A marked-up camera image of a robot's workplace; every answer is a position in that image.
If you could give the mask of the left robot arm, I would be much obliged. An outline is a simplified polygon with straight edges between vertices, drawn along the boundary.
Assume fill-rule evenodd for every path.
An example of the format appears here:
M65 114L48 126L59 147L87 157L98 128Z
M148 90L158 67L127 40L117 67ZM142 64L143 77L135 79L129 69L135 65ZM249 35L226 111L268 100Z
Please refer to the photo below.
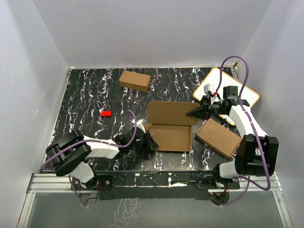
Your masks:
M50 163L57 176L69 175L92 190L97 186L98 178L93 167L85 162L87 158L114 159L131 149L147 151L158 148L150 133L142 128L132 128L109 140L93 139L73 130L46 148L47 159L43 166Z

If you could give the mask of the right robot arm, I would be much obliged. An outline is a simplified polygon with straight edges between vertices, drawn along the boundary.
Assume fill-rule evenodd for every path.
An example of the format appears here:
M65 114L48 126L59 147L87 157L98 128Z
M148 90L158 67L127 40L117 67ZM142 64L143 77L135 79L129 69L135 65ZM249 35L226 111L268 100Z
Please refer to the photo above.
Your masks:
M205 120L213 114L227 114L238 129L241 141L235 159L217 164L210 177L212 184L219 189L229 180L241 177L265 176L270 181L275 171L278 139L261 129L251 113L249 102L241 99L242 91L237 86L226 86L220 96L210 84L206 84L200 107L186 114Z

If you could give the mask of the small red block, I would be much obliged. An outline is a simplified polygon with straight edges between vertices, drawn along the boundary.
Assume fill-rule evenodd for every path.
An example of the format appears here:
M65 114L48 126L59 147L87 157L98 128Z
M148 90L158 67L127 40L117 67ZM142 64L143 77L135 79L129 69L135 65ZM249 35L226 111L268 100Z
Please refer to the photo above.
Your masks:
M100 113L101 117L111 117L112 116L112 112L111 111L102 111Z

